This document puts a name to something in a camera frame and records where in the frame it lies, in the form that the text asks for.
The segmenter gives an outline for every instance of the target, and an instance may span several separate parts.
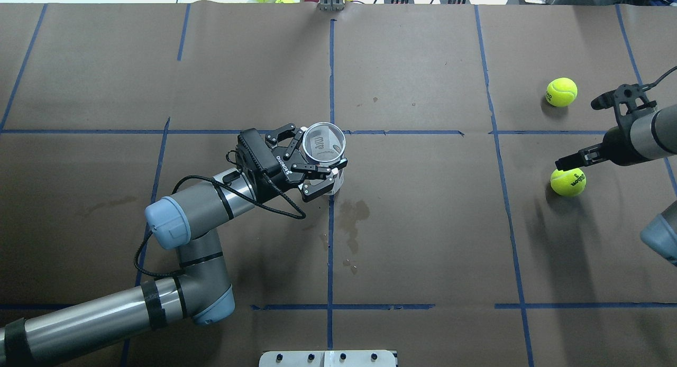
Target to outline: robotic arm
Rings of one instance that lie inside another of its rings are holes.
[[[587,167],[606,160],[629,166],[677,153],[677,105],[656,111],[646,91],[655,87],[674,67],[647,85],[621,85],[602,93],[590,105],[592,109],[614,108],[616,123],[604,135],[602,143],[583,148],[555,162],[558,170]],[[623,114],[621,106],[627,111]],[[641,231],[640,237],[653,251],[677,266],[677,201]]]
[[[290,139],[288,145],[280,144]],[[300,189],[303,201],[336,192],[347,165],[344,149],[343,133],[329,123],[310,128],[287,124],[265,140],[256,129],[242,131],[235,168],[211,178],[185,177],[171,196],[145,209],[151,232],[137,251],[135,265],[157,279],[0,328],[0,367],[54,365],[186,317],[206,325],[229,316],[235,300],[215,228],[255,206],[305,218],[285,191]],[[201,182],[178,191],[189,179]],[[278,195],[300,215],[264,205]],[[162,248],[177,249],[179,271],[151,273],[138,266],[152,234]]]

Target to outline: blue joint cap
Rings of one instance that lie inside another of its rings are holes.
[[[677,266],[677,234],[663,215],[657,215],[640,232],[640,237],[649,248]]]
[[[190,225],[186,213],[169,196],[146,207],[145,220],[164,249],[174,249],[190,241]]]
[[[230,288],[218,300],[215,300],[205,310],[193,316],[193,322],[196,325],[205,326],[230,316],[230,314],[233,314],[233,311],[235,311],[235,297],[233,296],[233,286],[230,285]]]

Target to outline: clear plastic cup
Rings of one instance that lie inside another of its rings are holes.
[[[332,123],[311,125],[303,136],[303,152],[308,162],[322,167],[331,167],[343,158],[345,153],[345,135]],[[327,195],[334,195],[343,184],[343,169],[338,171],[334,188]]]

